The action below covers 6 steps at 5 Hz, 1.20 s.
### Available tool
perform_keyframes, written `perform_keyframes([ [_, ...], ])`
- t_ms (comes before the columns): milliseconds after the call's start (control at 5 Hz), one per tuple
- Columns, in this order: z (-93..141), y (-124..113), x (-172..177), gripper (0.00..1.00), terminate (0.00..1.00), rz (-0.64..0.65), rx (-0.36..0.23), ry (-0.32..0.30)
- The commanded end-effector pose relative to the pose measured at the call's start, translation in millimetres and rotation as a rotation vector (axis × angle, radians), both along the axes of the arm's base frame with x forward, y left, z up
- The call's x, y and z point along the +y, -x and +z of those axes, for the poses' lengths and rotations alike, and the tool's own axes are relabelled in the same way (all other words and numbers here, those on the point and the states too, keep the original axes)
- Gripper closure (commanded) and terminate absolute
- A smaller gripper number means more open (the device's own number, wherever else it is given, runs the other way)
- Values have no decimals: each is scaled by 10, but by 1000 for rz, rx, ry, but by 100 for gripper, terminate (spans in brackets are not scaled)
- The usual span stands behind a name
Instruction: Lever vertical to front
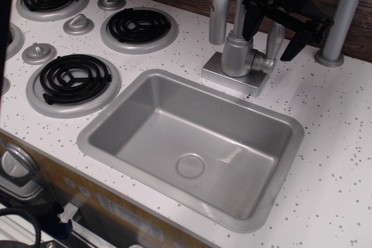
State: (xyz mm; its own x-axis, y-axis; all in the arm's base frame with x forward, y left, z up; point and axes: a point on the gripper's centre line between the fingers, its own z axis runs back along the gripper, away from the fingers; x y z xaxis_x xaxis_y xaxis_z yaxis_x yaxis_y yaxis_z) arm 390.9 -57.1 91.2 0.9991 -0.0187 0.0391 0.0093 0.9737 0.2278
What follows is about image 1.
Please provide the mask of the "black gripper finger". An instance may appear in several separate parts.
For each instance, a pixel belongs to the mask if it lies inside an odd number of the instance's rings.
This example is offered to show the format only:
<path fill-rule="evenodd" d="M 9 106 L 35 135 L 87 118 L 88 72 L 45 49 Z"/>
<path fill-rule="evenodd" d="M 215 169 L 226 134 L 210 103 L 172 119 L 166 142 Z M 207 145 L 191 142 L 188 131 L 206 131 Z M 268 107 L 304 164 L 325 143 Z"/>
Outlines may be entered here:
<path fill-rule="evenodd" d="M 291 61 L 309 42 L 309 32 L 302 30 L 297 32 L 290 40 L 284 53 L 280 57 L 283 62 Z"/>
<path fill-rule="evenodd" d="M 249 2 L 245 5 L 245 9 L 246 12 L 242 35 L 246 41 L 250 41 L 258 32 L 264 18 L 264 13 L 254 2 Z"/>

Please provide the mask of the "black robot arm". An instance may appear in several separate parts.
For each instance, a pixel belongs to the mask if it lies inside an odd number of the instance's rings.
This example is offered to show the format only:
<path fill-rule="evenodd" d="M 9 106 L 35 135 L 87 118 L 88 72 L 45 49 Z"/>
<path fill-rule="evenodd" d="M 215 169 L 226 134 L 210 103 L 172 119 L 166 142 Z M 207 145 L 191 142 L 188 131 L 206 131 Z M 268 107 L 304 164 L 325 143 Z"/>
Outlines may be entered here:
<path fill-rule="evenodd" d="M 250 41 L 265 17 L 292 30 L 290 40 L 280 60 L 292 60 L 306 45 L 319 44 L 334 21 L 313 0 L 243 0 L 245 18 L 242 35 Z"/>

